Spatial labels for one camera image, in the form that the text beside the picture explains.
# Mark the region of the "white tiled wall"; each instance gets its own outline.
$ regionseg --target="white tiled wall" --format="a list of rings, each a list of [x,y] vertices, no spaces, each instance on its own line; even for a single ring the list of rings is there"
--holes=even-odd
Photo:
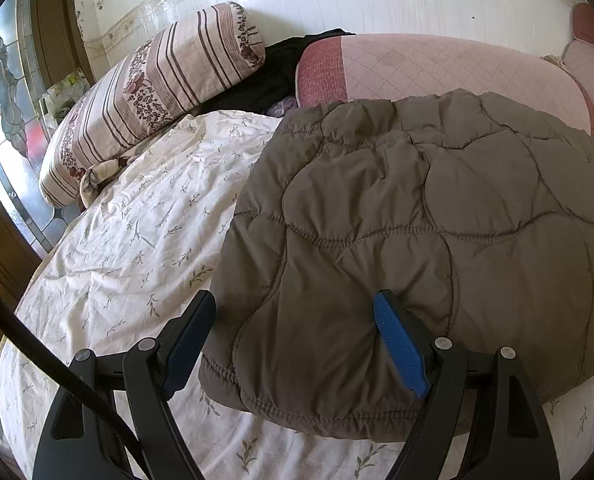
[[[109,26],[107,12],[98,11],[102,35],[85,41],[93,73],[100,77],[157,31],[224,1],[229,0],[143,0],[105,31],[99,25],[103,17],[104,27]],[[232,1],[246,7],[266,44],[341,27],[356,33],[453,36],[543,56],[562,54],[571,39],[571,7],[583,0]]]

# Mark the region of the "striped pillow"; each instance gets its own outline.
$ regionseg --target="striped pillow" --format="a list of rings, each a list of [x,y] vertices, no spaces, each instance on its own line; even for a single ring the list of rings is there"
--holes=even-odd
[[[264,59],[257,28],[234,2],[173,23],[110,69],[59,125],[40,172],[43,197],[55,207],[76,202],[88,168],[247,78]]]

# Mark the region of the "bed sheet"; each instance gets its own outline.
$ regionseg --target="bed sheet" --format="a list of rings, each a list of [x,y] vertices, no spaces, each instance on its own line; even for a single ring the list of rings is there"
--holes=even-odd
[[[17,316],[62,361],[81,348],[125,351],[209,288],[237,193],[279,120],[245,112],[187,117],[144,152],[71,225],[38,269]],[[236,480],[384,478],[401,444],[297,433],[208,399],[197,378],[170,401],[205,477]],[[0,414],[28,478],[57,390],[10,343],[0,351]],[[118,410],[128,423],[125,394]],[[594,449],[594,377],[544,407],[567,480]],[[453,440],[442,478],[466,445]]]

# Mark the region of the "blue rubber pad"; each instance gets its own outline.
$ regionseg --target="blue rubber pad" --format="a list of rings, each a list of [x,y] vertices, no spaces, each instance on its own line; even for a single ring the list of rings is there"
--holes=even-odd
[[[423,399],[430,391],[423,357],[382,292],[373,301],[373,316],[404,385]]]

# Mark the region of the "black cable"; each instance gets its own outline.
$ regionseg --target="black cable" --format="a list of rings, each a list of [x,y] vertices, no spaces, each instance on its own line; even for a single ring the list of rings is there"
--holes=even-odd
[[[36,364],[48,377],[65,388],[75,399],[99,416],[119,438],[133,456],[139,467],[148,474],[141,444],[123,418],[105,402],[96,391],[77,377],[48,350],[0,299],[0,329],[13,345]]]

